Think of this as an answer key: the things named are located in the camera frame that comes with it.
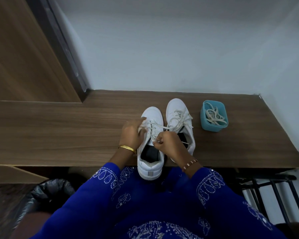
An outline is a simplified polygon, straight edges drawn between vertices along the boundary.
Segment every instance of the black garbage bag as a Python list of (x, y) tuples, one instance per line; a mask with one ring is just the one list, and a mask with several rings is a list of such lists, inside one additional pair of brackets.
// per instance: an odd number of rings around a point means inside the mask
[(47, 212), (53, 214), (86, 181), (79, 175), (73, 175), (68, 179), (74, 182), (56, 178), (36, 185), (14, 209), (12, 213), (13, 229), (18, 226), (27, 213)]

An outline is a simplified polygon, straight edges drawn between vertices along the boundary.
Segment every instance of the bracelet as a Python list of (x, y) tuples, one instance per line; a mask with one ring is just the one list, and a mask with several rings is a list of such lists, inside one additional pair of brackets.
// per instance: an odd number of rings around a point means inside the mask
[(119, 148), (126, 148), (128, 150), (131, 150), (133, 153), (135, 153), (135, 155), (137, 154), (137, 152), (134, 149), (130, 148), (129, 146), (121, 145), (119, 146)]
[(186, 165), (183, 167), (182, 171), (184, 172), (189, 166), (191, 166), (193, 163), (196, 163), (196, 162), (198, 162), (197, 159), (194, 159), (194, 160), (190, 161), (188, 164), (186, 164)]

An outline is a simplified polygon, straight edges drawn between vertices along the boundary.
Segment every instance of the blue dress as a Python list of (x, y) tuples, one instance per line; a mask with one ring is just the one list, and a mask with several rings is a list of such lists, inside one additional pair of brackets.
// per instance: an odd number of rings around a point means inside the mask
[(137, 168), (107, 163), (32, 238), (286, 237), (212, 169), (146, 181)]

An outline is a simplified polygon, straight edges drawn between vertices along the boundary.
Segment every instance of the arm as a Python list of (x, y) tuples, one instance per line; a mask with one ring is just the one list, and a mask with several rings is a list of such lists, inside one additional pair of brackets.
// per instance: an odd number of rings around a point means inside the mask
[[(171, 157), (179, 167), (183, 168), (194, 160), (175, 132), (161, 132), (157, 140), (163, 142), (155, 142), (154, 146)], [(185, 173), (206, 209), (208, 221), (217, 225), (224, 237), (286, 239), (260, 212), (235, 194), (216, 171), (203, 168), (196, 162)]]
[[(145, 129), (138, 132), (144, 119), (133, 120), (123, 126), (120, 145), (137, 150), (146, 132)], [(33, 238), (90, 238), (95, 234), (102, 238), (110, 198), (120, 171), (132, 155), (131, 150), (119, 148), (107, 164), (53, 213)]]

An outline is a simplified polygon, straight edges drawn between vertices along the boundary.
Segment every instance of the white embroidery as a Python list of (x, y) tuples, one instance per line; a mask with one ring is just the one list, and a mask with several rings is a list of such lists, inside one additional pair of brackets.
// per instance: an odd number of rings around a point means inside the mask
[(99, 180), (103, 180), (105, 184), (110, 183), (111, 189), (115, 189), (117, 186), (118, 179), (116, 177), (116, 174), (106, 167), (100, 168), (91, 178), (98, 178)]
[(209, 194), (215, 193), (216, 189), (225, 185), (222, 176), (215, 170), (210, 169), (210, 174), (208, 174), (197, 186), (196, 193), (205, 206), (206, 202), (209, 200)]
[(131, 199), (131, 195), (128, 193), (125, 193), (123, 195), (121, 195), (118, 199), (118, 203), (116, 205), (116, 209), (120, 208), (122, 205), (124, 205), (126, 202), (130, 201)]
[(198, 224), (203, 227), (204, 235), (207, 236), (210, 229), (210, 224), (208, 223), (208, 221), (199, 217)]
[(121, 185), (123, 185), (124, 182), (127, 181), (127, 179), (134, 172), (134, 170), (135, 170), (135, 167), (125, 167), (122, 170), (122, 172), (120, 174), (120, 180), (118, 181), (118, 184), (113, 191), (112, 200), (114, 199), (114, 195), (116, 194), (116, 192), (121, 188)]
[(246, 201), (243, 201), (243, 204), (247, 205), (249, 212), (257, 218), (257, 220), (260, 220), (262, 224), (267, 227), (269, 230), (272, 231), (271, 223), (267, 220), (266, 217), (262, 213), (260, 213), (258, 210), (253, 208), (251, 205), (249, 205)]
[(186, 228), (172, 223), (150, 221), (140, 226), (133, 226), (128, 230), (128, 236), (133, 239), (161, 239), (165, 234), (176, 235), (183, 239), (202, 239)]

